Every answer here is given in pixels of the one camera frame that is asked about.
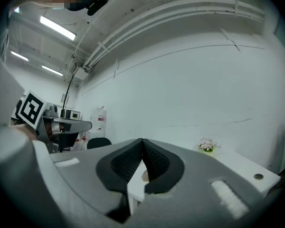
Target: black headphones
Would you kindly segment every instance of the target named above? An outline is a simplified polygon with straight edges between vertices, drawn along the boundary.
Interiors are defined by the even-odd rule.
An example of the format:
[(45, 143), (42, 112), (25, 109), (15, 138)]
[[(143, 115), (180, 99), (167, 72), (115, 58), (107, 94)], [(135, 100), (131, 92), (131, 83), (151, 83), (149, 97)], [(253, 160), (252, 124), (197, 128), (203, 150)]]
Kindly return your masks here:
[(100, 10), (109, 0), (80, 0), (77, 3), (70, 3), (67, 5), (67, 9), (70, 11), (79, 11), (84, 8), (88, 9), (87, 14), (89, 16), (94, 15)]

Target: fluorescent light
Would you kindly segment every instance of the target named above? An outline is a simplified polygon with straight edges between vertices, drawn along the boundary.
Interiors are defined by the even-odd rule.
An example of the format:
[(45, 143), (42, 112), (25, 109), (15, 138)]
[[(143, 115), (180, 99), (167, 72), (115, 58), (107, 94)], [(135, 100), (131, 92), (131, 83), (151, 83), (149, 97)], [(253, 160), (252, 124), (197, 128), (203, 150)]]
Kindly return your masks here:
[(54, 73), (54, 74), (58, 74), (58, 75), (60, 75), (60, 76), (63, 76), (62, 73), (57, 72), (57, 71), (55, 71), (55, 70), (53, 70), (53, 69), (50, 69), (50, 68), (48, 68), (47, 66), (42, 65), (42, 67), (43, 67), (44, 69), (48, 70), (48, 71), (51, 71), (51, 72)]
[(24, 56), (21, 56), (20, 54), (14, 52), (14, 51), (10, 51), (13, 55), (17, 56), (17, 57), (20, 57), (21, 59), (25, 60), (25, 61), (28, 61), (29, 59), (27, 57), (24, 57)]
[(74, 40), (76, 37), (76, 34), (74, 34), (73, 32), (67, 30), (66, 28), (63, 28), (62, 26), (54, 23), (53, 21), (41, 16), (40, 17), (40, 23), (49, 26), (50, 28), (52, 28), (53, 30), (59, 32), (60, 34), (70, 38), (71, 40)]

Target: ceiling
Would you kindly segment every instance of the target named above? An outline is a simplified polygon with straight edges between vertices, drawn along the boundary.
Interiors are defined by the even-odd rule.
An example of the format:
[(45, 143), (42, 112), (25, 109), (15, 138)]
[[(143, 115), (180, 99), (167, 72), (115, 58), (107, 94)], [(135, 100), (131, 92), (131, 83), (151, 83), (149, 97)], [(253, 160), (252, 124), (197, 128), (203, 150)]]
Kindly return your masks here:
[[(94, 16), (88, 16), (87, 10), (71, 12), (66, 9), (51, 9), (35, 4), (20, 8), (20, 13), (13, 13), (10, 20), (9, 50), (14, 50), (30, 59), (27, 66), (40, 70), (42, 64), (64, 74), (63, 80), (70, 80), (74, 63), (88, 67), (93, 62), (93, 55), (115, 30), (149, 10), (180, 0), (109, 0), (108, 4)], [(239, 0), (263, 9), (261, 0)], [(76, 33), (74, 41), (58, 34), (40, 23), (40, 16), (45, 16), (66, 29)], [(8, 54), (8, 62), (19, 60)]]

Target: chair backrest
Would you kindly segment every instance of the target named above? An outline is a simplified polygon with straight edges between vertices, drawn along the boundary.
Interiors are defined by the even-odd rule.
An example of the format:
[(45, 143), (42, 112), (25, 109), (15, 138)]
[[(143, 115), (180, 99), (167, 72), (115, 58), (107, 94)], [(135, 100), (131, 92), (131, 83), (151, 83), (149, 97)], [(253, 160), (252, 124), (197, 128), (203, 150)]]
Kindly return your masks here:
[(96, 149), (96, 148), (100, 148), (100, 147), (104, 147), (104, 146), (108, 146), (111, 145), (111, 141), (106, 139), (106, 138), (95, 138), (95, 139), (91, 139), (88, 143), (87, 143), (87, 149)]

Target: white table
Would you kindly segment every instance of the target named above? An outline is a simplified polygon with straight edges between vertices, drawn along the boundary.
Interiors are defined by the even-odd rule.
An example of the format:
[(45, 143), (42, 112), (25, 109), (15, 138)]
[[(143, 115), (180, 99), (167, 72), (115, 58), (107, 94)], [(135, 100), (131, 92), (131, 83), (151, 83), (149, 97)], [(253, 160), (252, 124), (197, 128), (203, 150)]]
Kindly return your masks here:
[[(233, 151), (217, 152), (213, 158), (249, 181), (264, 197), (281, 179), (278, 175), (275, 175), (271, 171)], [(128, 183), (128, 199), (131, 214), (136, 210), (138, 202), (144, 200), (144, 187), (148, 182), (144, 182), (142, 176), (146, 170), (147, 168), (142, 161)], [(254, 178), (256, 174), (262, 174), (264, 178), (262, 180), (256, 180)]]

